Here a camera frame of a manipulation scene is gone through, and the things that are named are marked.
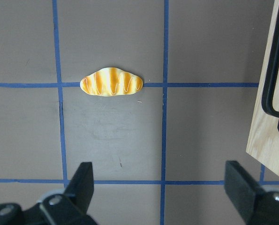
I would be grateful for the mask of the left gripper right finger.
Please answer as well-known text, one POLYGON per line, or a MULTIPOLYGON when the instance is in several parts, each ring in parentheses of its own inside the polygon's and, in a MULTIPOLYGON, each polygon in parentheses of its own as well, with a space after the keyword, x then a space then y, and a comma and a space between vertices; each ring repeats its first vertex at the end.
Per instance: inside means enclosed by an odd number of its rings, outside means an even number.
POLYGON ((226 161, 224 190, 246 225, 279 225, 279 188, 257 182, 237 161, 226 161))

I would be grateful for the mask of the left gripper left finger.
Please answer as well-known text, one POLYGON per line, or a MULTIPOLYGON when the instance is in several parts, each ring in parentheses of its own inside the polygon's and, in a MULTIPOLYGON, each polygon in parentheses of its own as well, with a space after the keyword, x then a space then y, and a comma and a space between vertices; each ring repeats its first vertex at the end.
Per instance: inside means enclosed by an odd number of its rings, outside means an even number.
POLYGON ((87 214, 93 196, 93 167, 82 162, 66 188, 47 192, 39 202, 37 225, 92 225, 87 214))

